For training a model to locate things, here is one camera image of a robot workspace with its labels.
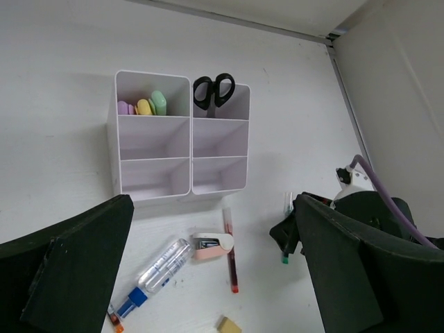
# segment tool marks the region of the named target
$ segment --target black scissors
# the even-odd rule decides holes
[[[221,82],[223,80],[230,80],[231,86],[228,92],[221,96]],[[196,98],[196,90],[202,83],[207,83],[207,91],[205,93],[205,98],[202,101],[198,101]],[[207,118],[216,118],[216,108],[220,108],[225,104],[233,95],[234,89],[236,88],[236,83],[234,78],[229,73],[222,73],[216,77],[213,82],[208,76],[202,76],[194,81],[193,91],[194,91],[194,104],[200,107],[202,110],[207,110]]]

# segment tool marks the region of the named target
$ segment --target pink stapler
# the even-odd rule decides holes
[[[234,238],[231,234],[197,232],[193,234],[193,238],[197,240],[197,249],[194,253],[196,260],[227,255],[234,247]]]

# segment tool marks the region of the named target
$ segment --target white wall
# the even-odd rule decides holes
[[[284,191],[333,197],[334,168],[359,152],[320,44],[121,0],[2,1],[0,243],[112,196],[105,122],[120,69],[192,80],[227,71],[252,96],[246,189],[222,203],[137,210],[112,300],[122,301],[171,238],[221,232],[225,204],[239,295],[227,285],[226,258],[188,264],[131,314],[128,332],[215,332],[221,315],[245,332],[322,332],[305,258],[281,264],[268,235],[282,219]],[[103,331],[112,332],[108,321]]]
[[[388,1],[339,38],[339,68],[376,172],[444,237],[444,1]]]
[[[251,22],[327,36],[366,0],[163,0]]]
[[[391,0],[367,0],[364,4],[354,11],[347,19],[345,19],[341,24],[338,25],[338,31],[349,31],[354,28],[357,24],[368,19],[370,16],[375,14],[378,10],[381,10]]]

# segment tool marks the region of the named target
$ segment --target marker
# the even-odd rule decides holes
[[[111,323],[114,326],[116,333],[122,333],[124,331],[124,328],[119,320],[119,317],[116,315],[116,311],[114,310],[114,307],[112,306],[111,303],[108,305],[107,315],[108,318],[111,320]]]
[[[285,192],[284,193],[284,214],[287,218],[291,212],[293,211],[293,192]],[[289,254],[286,252],[282,252],[282,263],[288,265],[289,264]]]
[[[233,235],[231,209],[227,207],[224,208],[222,212],[223,212],[223,224],[225,226],[225,232]],[[228,266],[230,267],[231,291],[233,293],[238,293],[239,286],[237,285],[236,262],[234,260],[234,246],[233,249],[230,251],[230,253],[228,253]]]

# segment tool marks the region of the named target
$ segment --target purple cable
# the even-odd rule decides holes
[[[390,209],[392,214],[396,216],[398,222],[407,229],[409,234],[413,236],[417,241],[419,241],[422,245],[428,246],[430,248],[437,248],[431,241],[429,241],[423,234],[421,234],[418,229],[416,229],[413,224],[410,223],[407,217],[405,217],[405,215],[400,211],[393,199],[390,197],[390,194],[387,192],[386,188],[381,183],[381,180],[378,179],[376,173],[372,170],[372,167],[369,165],[369,163],[367,163],[367,161],[365,161],[362,156],[356,155],[353,158],[353,161],[350,163],[350,168],[354,169],[356,167],[356,164],[358,163],[367,173],[367,176],[372,181],[373,186],[375,186],[377,192],[379,193],[387,207]]]

